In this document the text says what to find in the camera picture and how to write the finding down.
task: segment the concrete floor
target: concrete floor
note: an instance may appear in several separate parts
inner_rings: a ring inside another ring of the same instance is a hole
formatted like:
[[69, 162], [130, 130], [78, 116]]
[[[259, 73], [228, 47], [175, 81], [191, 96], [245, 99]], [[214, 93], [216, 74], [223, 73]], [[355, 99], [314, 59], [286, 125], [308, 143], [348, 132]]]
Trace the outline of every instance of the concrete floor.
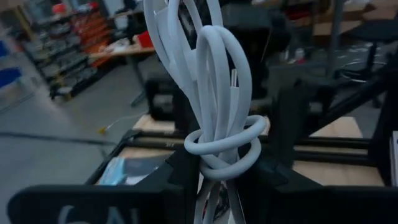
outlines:
[[[164, 73], [155, 57], [140, 64], [144, 76]], [[24, 73], [36, 77], [29, 65]], [[272, 78], [272, 84], [278, 78]], [[17, 98], [28, 99], [7, 107], [10, 100], [1, 100], [0, 131], [43, 134], [82, 139], [102, 139], [118, 142], [139, 118], [116, 124], [106, 136], [97, 133], [122, 116], [142, 114], [147, 111], [143, 101], [135, 108], [129, 103], [139, 94], [135, 74], [127, 65], [115, 68], [98, 83], [69, 102], [51, 101], [44, 85], [31, 85], [27, 91], [14, 91]], [[379, 110], [364, 105], [351, 114], [357, 119], [365, 137], [370, 138], [376, 125]], [[35, 184], [81, 184], [102, 162], [101, 150], [110, 152], [113, 147], [87, 146], [83, 144], [39, 141], [32, 139], [1, 138], [0, 140], [0, 223], [8, 223], [6, 204], [11, 195], [24, 187]]]

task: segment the cardboard box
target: cardboard box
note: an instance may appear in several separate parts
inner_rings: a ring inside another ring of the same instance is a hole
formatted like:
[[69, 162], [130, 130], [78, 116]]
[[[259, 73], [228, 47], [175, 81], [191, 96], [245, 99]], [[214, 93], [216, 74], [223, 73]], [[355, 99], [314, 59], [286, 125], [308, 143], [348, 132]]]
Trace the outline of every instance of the cardboard box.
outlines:
[[363, 14], [365, 21], [377, 20], [377, 19], [394, 19], [398, 11], [398, 6], [381, 7], [371, 12]]
[[385, 8], [391, 6], [398, 6], [398, 0], [371, 0], [369, 5], [376, 9], [381, 7]]
[[[367, 4], [345, 4], [343, 9], [343, 21], [360, 21], [362, 15], [366, 12]], [[316, 23], [333, 22], [334, 5], [322, 15], [317, 16]]]
[[[361, 21], [344, 21], [340, 24], [340, 34], [343, 34], [355, 27], [361, 25]], [[320, 24], [315, 24], [313, 35], [314, 36], [326, 36], [331, 34], [331, 22], [324, 22]]]

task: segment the white cable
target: white cable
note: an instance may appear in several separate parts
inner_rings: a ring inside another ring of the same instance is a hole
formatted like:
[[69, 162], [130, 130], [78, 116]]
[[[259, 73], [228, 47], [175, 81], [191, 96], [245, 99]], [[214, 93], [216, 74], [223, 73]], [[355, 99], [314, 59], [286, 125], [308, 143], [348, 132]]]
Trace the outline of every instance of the white cable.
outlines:
[[133, 118], [141, 117], [142, 115], [147, 114], [147, 113], [148, 113], [148, 111], [145, 111], [145, 112], [141, 112], [141, 113], [135, 114], [135, 115], [120, 117], [119, 119], [117, 119], [116, 121], [113, 121], [113, 123], [111, 123], [110, 125], [108, 125], [107, 127], [105, 127], [104, 131], [109, 130], [110, 128], [113, 127], [113, 125], [115, 125], [115, 124], [118, 123], [119, 121], [122, 121], [122, 120], [124, 120], [124, 119], [133, 119]]
[[[248, 116], [252, 93], [249, 63], [234, 35], [223, 27], [220, 5], [215, 0], [207, 0], [213, 26], [204, 27], [193, 0], [184, 0], [198, 33], [197, 47], [192, 50], [178, 19], [179, 2], [170, 0], [168, 7], [155, 13], [153, 0], [145, 0], [144, 14], [158, 56], [188, 97], [200, 126], [185, 139], [186, 150], [201, 156], [200, 171], [205, 177], [194, 223], [213, 223], [221, 181], [226, 182], [235, 222], [245, 223], [233, 179], [256, 162], [261, 153], [257, 137], [266, 128], [264, 117]], [[231, 85], [226, 49], [236, 67], [239, 87]], [[247, 143], [251, 144], [249, 152], [239, 158], [238, 147]]]

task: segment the black machine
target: black machine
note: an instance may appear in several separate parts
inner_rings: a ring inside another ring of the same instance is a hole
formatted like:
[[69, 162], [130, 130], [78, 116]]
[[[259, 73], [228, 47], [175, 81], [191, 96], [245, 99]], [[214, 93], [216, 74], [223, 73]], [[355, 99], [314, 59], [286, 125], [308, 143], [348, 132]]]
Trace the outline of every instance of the black machine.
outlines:
[[[236, 179], [246, 223], [396, 222], [398, 190], [390, 187], [389, 147], [391, 134], [398, 129], [397, 65], [398, 51], [349, 98], [332, 106], [331, 100], [323, 100], [322, 112], [316, 116], [308, 113], [308, 105], [324, 90], [318, 83], [298, 80], [294, 86], [281, 89], [269, 112], [269, 135], [259, 137], [262, 154]], [[372, 139], [309, 137], [381, 93], [386, 97]], [[195, 124], [185, 125], [186, 129], [195, 128]], [[11, 198], [9, 218], [13, 224], [193, 223], [199, 157], [189, 154], [181, 141], [140, 141], [148, 137], [181, 140], [186, 135], [130, 130], [86, 185], [24, 189]], [[366, 149], [368, 153], [295, 151], [295, 145]], [[125, 147], [174, 153], [134, 186], [95, 185], [109, 161]], [[247, 145], [241, 146], [239, 154], [244, 155], [247, 149]], [[322, 186], [293, 171], [294, 160], [377, 167], [386, 187]]]

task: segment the black stool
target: black stool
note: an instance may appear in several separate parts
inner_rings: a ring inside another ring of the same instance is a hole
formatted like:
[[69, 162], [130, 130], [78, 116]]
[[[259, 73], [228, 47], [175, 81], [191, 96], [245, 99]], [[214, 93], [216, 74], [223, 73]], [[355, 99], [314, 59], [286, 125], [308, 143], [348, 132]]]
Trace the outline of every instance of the black stool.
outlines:
[[[380, 62], [374, 61], [377, 44], [380, 42], [384, 44], [389, 44], [393, 41], [398, 40], [398, 21], [386, 19], [368, 21], [358, 26], [357, 28], [348, 31], [344, 35], [352, 39], [371, 42], [372, 46], [369, 49], [368, 59], [365, 62], [366, 66], [364, 69], [350, 70], [342, 68], [336, 71], [335, 76], [336, 78], [345, 77], [353, 82], [364, 83], [372, 78], [374, 74], [372, 72], [373, 65], [381, 64]], [[381, 107], [381, 102], [379, 99], [374, 99], [373, 107]]]

